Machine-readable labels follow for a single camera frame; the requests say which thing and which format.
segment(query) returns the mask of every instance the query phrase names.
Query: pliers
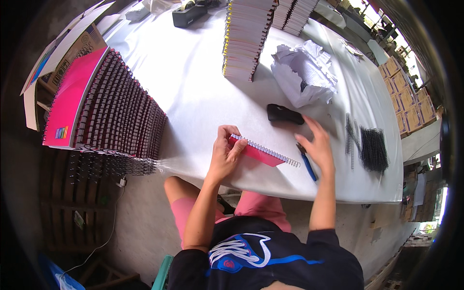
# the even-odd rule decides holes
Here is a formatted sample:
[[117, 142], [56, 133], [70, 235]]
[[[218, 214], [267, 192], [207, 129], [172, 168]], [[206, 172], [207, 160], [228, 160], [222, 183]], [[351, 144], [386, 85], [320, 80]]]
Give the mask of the pliers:
[[308, 158], [306, 157], [306, 149], [301, 146], [300, 143], [296, 143], [296, 146], [298, 147], [298, 149], [300, 150], [301, 152], [301, 157], [303, 158], [303, 161], [304, 161], [304, 164], [306, 165], [306, 169], [308, 170], [311, 178], [316, 181], [317, 178], [316, 178], [316, 175], [314, 174], [314, 171], [313, 169], [311, 168], [311, 164], [309, 163], [309, 160]]

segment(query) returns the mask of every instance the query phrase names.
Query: notebook stack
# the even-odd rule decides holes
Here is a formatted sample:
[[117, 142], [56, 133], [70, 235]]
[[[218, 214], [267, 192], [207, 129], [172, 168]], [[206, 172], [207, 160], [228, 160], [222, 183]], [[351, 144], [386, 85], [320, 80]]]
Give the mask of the notebook stack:
[[309, 15], [313, 12], [319, 0], [295, 0], [293, 9], [284, 26], [284, 31], [300, 35], [303, 27], [308, 23]]
[[157, 160], [166, 114], [108, 47], [77, 58], [63, 76], [43, 145]]
[[224, 76], [253, 81], [277, 5], [277, 0], [230, 1], [224, 35]]
[[287, 19], [290, 16], [290, 11], [293, 8], [293, 3], [295, 2], [295, 0], [279, 0], [279, 7], [277, 7], [274, 13], [272, 27], [278, 29], [284, 28], [285, 23], [287, 22]]

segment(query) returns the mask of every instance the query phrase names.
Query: white tablecloth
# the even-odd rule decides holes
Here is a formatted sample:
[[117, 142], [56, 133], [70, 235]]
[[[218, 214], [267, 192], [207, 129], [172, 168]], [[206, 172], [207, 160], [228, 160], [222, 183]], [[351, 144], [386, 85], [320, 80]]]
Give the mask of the white tablecloth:
[[333, 24], [337, 25], [341, 29], [347, 26], [345, 19], [343, 16], [338, 12], [332, 5], [330, 5], [327, 1], [319, 0], [314, 11], [319, 13], [328, 21], [332, 22]]
[[385, 52], [385, 50], [377, 43], [377, 41], [370, 39], [367, 42], [367, 45], [372, 50], [372, 53], [374, 54], [374, 57], [379, 65], [382, 65], [387, 62], [389, 56]]
[[[300, 37], [271, 28], [253, 83], [221, 74], [225, 10], [212, 10], [187, 29], [173, 26], [172, 15], [147, 17], [140, 23], [123, 20], [105, 35], [150, 95], [167, 113], [160, 167], [177, 174], [204, 178], [209, 168], [217, 127], [235, 124], [246, 138], [302, 163], [269, 167], [252, 158], [240, 159], [225, 185], [290, 199], [314, 200], [318, 182], [310, 178], [294, 132], [311, 139], [307, 126], [267, 120], [266, 105], [292, 108], [275, 81], [270, 65], [276, 46], [295, 46], [311, 38], [332, 55], [331, 71], [338, 77], [338, 94], [330, 104], [318, 103], [297, 111], [321, 123], [329, 132], [336, 166], [336, 198], [347, 203], [396, 202], [402, 196], [402, 152], [393, 106], [377, 67], [358, 60], [340, 36], [310, 19]], [[345, 154], [345, 114], [359, 125], [385, 131], [390, 167], [385, 175], [364, 170], [355, 157], [354, 170]], [[316, 174], [320, 169], [312, 163]]]

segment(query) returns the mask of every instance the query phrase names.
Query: knee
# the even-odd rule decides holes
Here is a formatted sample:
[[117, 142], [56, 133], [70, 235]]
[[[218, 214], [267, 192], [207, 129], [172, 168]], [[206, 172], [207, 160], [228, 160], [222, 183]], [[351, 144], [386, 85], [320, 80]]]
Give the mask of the knee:
[[166, 194], [168, 194], [168, 192], [170, 192], [173, 188], [178, 187], [181, 180], [182, 179], [178, 176], [169, 176], [166, 178], [164, 181], [164, 190], [166, 191]]

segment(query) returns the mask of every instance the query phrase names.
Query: hand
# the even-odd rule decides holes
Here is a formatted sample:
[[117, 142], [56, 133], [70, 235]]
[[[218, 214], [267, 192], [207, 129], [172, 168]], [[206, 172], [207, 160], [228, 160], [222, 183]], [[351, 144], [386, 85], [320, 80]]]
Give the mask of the hand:
[[248, 144], [246, 139], [240, 139], [235, 142], [233, 148], [230, 148], [228, 139], [231, 134], [240, 135], [238, 128], [232, 125], [222, 125], [218, 128], [218, 138], [213, 145], [213, 155], [209, 166], [206, 179], [212, 182], [221, 182], [224, 177], [228, 176], [237, 165], [240, 152]]
[[330, 148], [330, 138], [322, 126], [314, 119], [303, 115], [303, 119], [313, 131], [313, 142], [303, 135], [295, 134], [295, 139], [306, 149], [311, 159], [316, 163], [323, 175], [335, 174], [334, 157]]

